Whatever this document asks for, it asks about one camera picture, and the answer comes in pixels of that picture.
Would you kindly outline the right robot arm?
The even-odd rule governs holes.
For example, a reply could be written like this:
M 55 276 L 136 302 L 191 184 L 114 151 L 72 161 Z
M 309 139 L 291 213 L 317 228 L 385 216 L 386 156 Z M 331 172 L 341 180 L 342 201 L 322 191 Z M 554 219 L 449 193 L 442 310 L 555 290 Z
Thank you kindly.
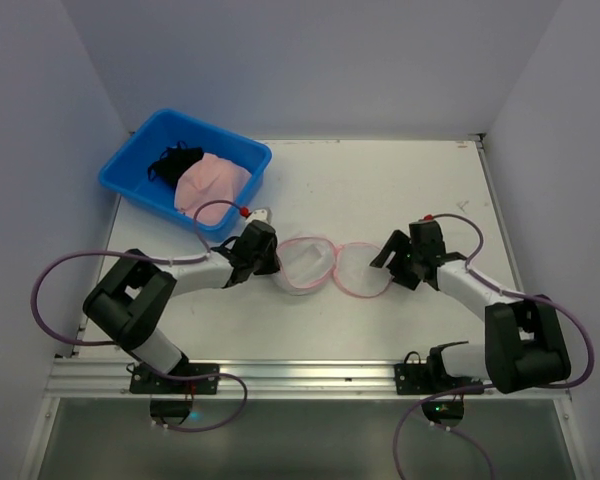
M 484 341 L 434 346 L 426 360 L 405 363 L 397 373 L 413 388 L 439 393 L 492 384 L 507 394 L 569 378 L 571 362 L 556 309 L 480 280 L 465 255 L 447 249 L 434 218 L 394 231 L 371 266 L 387 269 L 394 283 L 415 290 L 426 284 L 462 304 L 484 325 Z

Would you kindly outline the white mesh laundry bag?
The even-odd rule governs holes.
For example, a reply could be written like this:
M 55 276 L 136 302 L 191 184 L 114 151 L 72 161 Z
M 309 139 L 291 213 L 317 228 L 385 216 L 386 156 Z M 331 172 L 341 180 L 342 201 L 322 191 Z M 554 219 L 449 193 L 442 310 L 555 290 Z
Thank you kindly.
M 382 295 L 391 283 L 387 270 L 371 266 L 380 248 L 371 243 L 336 245 L 320 236 L 300 236 L 276 250 L 280 270 L 272 278 L 288 294 L 312 294 L 333 281 L 344 294 L 362 299 Z

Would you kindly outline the black bra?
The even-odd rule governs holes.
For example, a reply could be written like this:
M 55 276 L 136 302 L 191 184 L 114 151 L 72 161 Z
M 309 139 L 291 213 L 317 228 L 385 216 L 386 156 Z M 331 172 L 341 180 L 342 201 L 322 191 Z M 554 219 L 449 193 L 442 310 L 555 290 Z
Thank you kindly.
M 189 147 L 185 142 L 179 141 L 175 146 L 167 147 L 147 168 L 147 177 L 150 182 L 160 180 L 172 190 L 175 190 L 180 178 L 195 163 L 204 156 L 200 147 Z

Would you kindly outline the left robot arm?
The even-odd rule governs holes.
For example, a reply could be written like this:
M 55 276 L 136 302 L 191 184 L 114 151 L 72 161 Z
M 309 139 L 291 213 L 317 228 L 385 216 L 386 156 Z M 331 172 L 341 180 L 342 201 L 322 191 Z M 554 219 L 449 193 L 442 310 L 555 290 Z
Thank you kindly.
M 160 331 L 171 298 L 206 289 L 226 289 L 251 276 L 280 270 L 277 235 L 267 222 L 253 220 L 241 235 L 213 247 L 201 260 L 175 259 L 160 267 L 141 251 L 126 252 L 89 293 L 83 313 L 149 371 L 173 380 L 189 363 Z

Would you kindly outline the pink bra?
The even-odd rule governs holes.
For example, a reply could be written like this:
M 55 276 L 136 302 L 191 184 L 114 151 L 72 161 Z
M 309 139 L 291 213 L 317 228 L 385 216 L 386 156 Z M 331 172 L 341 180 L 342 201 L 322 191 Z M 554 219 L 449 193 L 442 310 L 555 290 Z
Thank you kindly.
M 234 202 L 251 178 L 243 167 L 205 153 L 178 180 L 174 208 L 193 218 L 197 209 L 212 200 Z

